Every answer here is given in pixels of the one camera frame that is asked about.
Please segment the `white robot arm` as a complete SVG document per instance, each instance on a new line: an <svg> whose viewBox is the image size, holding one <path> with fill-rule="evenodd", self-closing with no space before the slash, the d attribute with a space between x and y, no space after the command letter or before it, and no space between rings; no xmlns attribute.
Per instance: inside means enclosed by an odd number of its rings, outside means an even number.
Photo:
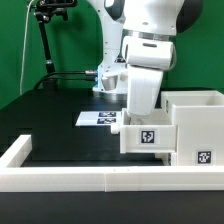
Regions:
<svg viewBox="0 0 224 224"><path fill-rule="evenodd" d="M203 0L87 0L102 28L98 94L127 97L130 117L148 117L163 74L176 64L172 38L200 17Z"/></svg>

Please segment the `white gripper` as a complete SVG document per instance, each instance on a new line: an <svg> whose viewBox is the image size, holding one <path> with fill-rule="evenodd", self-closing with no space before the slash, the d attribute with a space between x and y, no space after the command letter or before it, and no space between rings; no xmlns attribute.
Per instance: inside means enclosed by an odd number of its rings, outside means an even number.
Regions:
<svg viewBox="0 0 224 224"><path fill-rule="evenodd" d="M130 117L148 117L155 107L163 72L128 67L127 113Z"/></svg>

